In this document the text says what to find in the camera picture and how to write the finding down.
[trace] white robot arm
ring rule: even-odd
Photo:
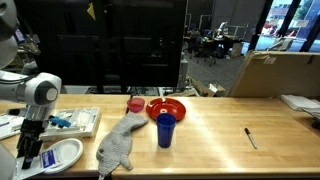
[[[0,0],[0,69],[9,64],[17,53],[17,44],[12,36],[16,29],[16,17],[14,1]],[[61,79],[48,73],[28,77],[0,70],[0,99],[27,104],[17,144],[18,157],[25,157],[23,169],[28,169],[33,158],[39,154],[42,145],[39,135],[48,126],[47,120],[60,89]],[[2,158],[3,154],[0,154],[0,162],[3,162]],[[0,174],[5,171],[1,166]]]

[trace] blue cup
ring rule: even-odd
[[[158,145],[162,148],[168,148],[171,145],[176,118],[169,113],[161,113],[156,118],[158,127]]]

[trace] pen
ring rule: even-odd
[[[128,112],[129,112],[129,106],[127,106],[126,114],[128,114]]]
[[[254,142],[254,139],[249,131],[248,128],[245,128],[244,131],[246,132],[246,134],[248,135],[249,139],[250,139],[250,142],[252,144],[252,146],[255,148],[255,149],[258,149],[258,146],[256,145],[256,142]]]
[[[9,122],[2,123],[2,124],[0,124],[0,127],[8,125],[8,124],[9,124]]]

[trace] red cup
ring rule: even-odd
[[[137,113],[144,107],[144,99],[142,98],[131,98],[127,101],[127,106],[131,112]]]

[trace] black pen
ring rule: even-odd
[[[127,106],[126,114],[128,114],[128,112],[129,112],[129,106]]]
[[[252,144],[252,146],[255,148],[255,149],[258,149],[258,146],[256,145],[256,142],[254,142],[254,139],[249,131],[248,128],[245,128],[244,131],[246,132],[246,134],[248,135],[249,139],[250,139],[250,142]]]

